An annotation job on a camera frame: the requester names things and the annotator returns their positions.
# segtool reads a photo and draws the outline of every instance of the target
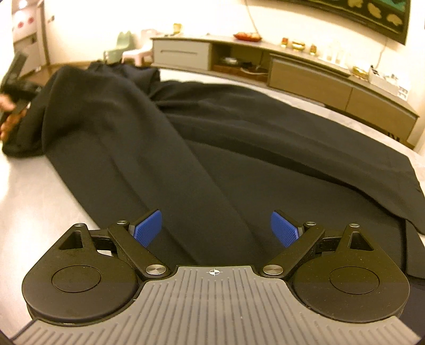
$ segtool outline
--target gray ribbed surface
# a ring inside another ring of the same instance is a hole
[[[419,337],[396,317],[347,324],[300,304],[279,279],[251,267],[181,267],[166,280],[148,282],[120,315],[85,327],[35,321],[19,345],[412,345]]]

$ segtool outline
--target green chair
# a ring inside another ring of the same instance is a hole
[[[135,48],[133,36],[130,31],[126,33],[120,32],[116,40],[116,47],[114,49],[105,50],[103,52],[103,60],[107,64],[112,64],[121,61],[122,53],[127,50]]]

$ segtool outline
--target white tabletop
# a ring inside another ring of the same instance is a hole
[[[163,80],[233,83],[178,71],[161,71]],[[425,158],[393,139],[343,115],[270,90],[272,97],[337,121],[406,154],[425,190]],[[25,274],[74,223],[96,229],[46,157],[15,159],[0,153],[0,329],[9,337],[30,320],[21,284]]]

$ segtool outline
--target human hand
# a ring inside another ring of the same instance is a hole
[[[16,105],[11,101],[10,97],[5,94],[0,94],[0,111],[9,112],[14,110]],[[26,109],[22,110],[19,114],[9,115],[0,127],[0,140],[6,142],[12,129],[19,123],[19,121],[26,115]]]

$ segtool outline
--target white drawer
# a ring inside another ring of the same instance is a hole
[[[153,62],[156,65],[210,69],[210,43],[183,40],[154,40]]]

